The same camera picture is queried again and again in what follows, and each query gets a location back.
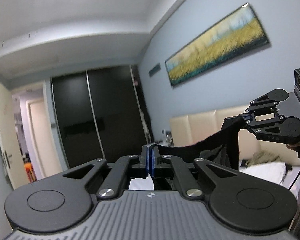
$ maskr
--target beige headboard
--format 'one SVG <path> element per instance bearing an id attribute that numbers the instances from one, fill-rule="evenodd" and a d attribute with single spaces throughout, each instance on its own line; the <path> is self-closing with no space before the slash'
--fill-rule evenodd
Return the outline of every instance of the beige headboard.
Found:
<path id="1" fill-rule="evenodd" d="M 171 118 L 170 128 L 174 146 L 187 146 L 204 140 L 221 129 L 226 117 L 242 114 L 248 106 L 236 106 Z M 297 153 L 289 150 L 285 144 L 259 141 L 247 130 L 239 131 L 239 151 L 239 159 L 249 159 L 256 152 L 267 151 L 280 155 L 286 163 L 300 165 Z"/>

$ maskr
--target black wardrobe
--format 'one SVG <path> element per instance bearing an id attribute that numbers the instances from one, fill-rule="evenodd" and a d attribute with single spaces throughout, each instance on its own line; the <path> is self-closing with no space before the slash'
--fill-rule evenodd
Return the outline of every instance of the black wardrobe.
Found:
<path id="1" fill-rule="evenodd" d="M 51 79 L 57 125 L 69 167 L 140 154 L 147 143 L 129 66 Z"/>

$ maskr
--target open door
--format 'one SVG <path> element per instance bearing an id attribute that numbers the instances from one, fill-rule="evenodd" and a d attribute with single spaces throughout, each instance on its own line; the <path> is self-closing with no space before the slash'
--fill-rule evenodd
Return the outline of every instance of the open door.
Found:
<path id="1" fill-rule="evenodd" d="M 37 98 L 26 102 L 28 122 L 34 151 L 39 161 L 43 177 L 49 177 L 62 171 L 54 142 L 51 126 L 44 106 L 44 99 Z"/>
<path id="2" fill-rule="evenodd" d="M 23 164 L 12 108 L 12 94 L 0 83 L 0 148 L 13 189 L 30 181 Z"/>

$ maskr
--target framed painting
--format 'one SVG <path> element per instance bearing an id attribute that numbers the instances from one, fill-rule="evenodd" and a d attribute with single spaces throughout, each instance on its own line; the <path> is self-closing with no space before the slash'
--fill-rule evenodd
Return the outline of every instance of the framed painting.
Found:
<path id="1" fill-rule="evenodd" d="M 246 3 L 165 61 L 170 83 L 176 86 L 269 43 L 252 7 Z"/>

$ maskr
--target camera lens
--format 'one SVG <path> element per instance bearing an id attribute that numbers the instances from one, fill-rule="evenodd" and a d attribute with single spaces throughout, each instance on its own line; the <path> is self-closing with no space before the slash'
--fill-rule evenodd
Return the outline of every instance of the camera lens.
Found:
<path id="1" fill-rule="evenodd" d="M 297 83 L 298 83 L 298 85 L 300 85 L 300 77 L 299 77 L 299 75 L 297 75 Z"/>

